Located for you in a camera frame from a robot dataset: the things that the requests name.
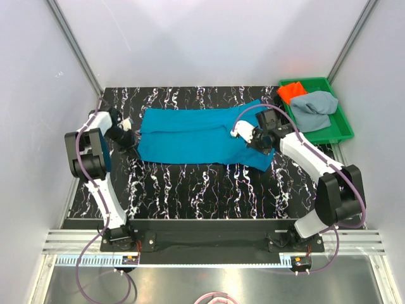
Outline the blue t shirt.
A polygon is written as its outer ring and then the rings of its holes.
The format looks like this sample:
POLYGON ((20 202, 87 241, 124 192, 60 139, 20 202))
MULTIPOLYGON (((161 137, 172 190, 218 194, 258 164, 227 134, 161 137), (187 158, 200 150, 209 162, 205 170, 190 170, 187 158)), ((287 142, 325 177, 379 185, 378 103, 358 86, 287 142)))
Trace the blue t shirt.
POLYGON ((164 164, 241 164, 267 171, 274 150, 264 155, 230 132, 236 118, 260 100, 232 108, 160 110, 148 108, 138 152, 145 162, 164 164))

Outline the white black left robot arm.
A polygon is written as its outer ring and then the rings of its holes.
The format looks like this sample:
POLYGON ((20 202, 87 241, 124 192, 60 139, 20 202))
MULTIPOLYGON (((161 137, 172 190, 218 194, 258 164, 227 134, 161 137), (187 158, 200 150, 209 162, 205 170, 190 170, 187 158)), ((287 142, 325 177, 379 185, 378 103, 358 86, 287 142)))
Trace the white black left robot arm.
POLYGON ((110 139, 120 153, 139 158, 132 125, 132 119, 124 119, 116 108, 103 107, 90 112, 81 129, 64 137, 70 171, 84 183, 103 216, 99 233, 105 250, 129 251, 137 244, 134 228, 113 189, 106 142, 110 139))

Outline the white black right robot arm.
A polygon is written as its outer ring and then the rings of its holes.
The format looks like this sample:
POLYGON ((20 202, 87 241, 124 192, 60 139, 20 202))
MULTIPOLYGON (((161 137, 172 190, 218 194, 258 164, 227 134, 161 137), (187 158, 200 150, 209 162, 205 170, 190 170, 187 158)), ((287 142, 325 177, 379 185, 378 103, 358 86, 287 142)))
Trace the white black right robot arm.
POLYGON ((360 169, 345 166, 311 144, 291 123, 282 124, 275 110, 256 114, 247 145, 259 152, 276 150, 296 162, 315 182, 314 208, 296 220, 270 244, 280 249, 301 251, 315 236, 359 215, 359 226, 366 215, 366 201, 360 169))

